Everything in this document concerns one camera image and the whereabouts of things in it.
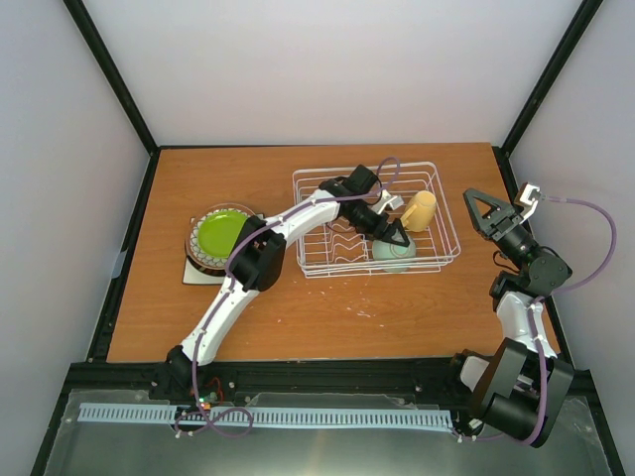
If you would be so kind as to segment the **light green ceramic bowl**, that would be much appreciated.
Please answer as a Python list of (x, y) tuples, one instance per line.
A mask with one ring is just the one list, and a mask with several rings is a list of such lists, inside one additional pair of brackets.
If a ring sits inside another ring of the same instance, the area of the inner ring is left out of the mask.
[(417, 247), (412, 236), (406, 234), (409, 245), (401, 246), (382, 241), (374, 241), (372, 244), (372, 259), (381, 263), (380, 270), (386, 273), (404, 273), (417, 257)]

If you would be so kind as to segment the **yellow ceramic mug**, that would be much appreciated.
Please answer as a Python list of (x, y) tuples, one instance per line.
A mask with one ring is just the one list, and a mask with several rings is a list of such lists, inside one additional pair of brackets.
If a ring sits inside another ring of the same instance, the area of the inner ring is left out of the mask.
[(400, 220), (406, 230), (420, 233), (428, 228), (436, 210), (436, 196), (427, 190), (421, 190), (410, 199)]

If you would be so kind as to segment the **white wire dish rack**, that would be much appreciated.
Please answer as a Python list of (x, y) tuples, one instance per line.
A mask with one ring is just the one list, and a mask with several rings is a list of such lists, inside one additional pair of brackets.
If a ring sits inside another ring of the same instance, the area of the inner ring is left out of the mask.
[[(307, 278), (381, 274), (436, 273), (461, 252), (441, 176), (432, 162), (389, 160), (370, 166), (303, 169), (293, 173), (294, 199), (299, 203), (322, 184), (362, 181), (361, 194), (373, 194), (363, 205), (345, 202), (333, 221), (320, 224), (297, 242), (297, 262)], [(434, 214), (421, 231), (407, 227), (408, 205), (419, 192), (435, 199)]]

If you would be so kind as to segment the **green plastic plate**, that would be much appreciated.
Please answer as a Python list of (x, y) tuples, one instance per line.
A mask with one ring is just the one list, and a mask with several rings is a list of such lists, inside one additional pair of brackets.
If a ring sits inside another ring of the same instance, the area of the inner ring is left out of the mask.
[(248, 214), (236, 209), (209, 213), (197, 227), (198, 247), (209, 257), (227, 258), (248, 217)]

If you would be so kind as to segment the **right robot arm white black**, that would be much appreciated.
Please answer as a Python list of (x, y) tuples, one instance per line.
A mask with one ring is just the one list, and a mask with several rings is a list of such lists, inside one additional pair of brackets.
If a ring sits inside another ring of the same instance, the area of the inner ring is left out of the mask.
[(515, 267), (500, 272), (489, 291), (503, 331), (496, 353), (461, 356), (459, 379), (471, 391), (469, 414), (538, 448), (551, 433), (574, 374), (548, 341), (543, 301), (572, 276), (572, 269), (524, 226), (540, 199), (537, 186), (524, 184), (512, 203), (475, 188), (467, 189), (463, 199), (475, 231)]

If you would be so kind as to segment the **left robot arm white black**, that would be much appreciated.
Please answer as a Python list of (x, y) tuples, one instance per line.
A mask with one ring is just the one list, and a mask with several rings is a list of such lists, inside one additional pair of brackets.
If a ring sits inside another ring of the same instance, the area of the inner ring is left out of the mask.
[(210, 364), (242, 311), (278, 281), (290, 245), (315, 228), (338, 218), (370, 240), (409, 247), (401, 220), (388, 211), (404, 204), (388, 191), (378, 174), (363, 165), (347, 177), (323, 181), (306, 199), (277, 215), (250, 216), (242, 226), (225, 265), (221, 287), (190, 334), (167, 355), (171, 385), (185, 399), (199, 397), (206, 387), (200, 367)]

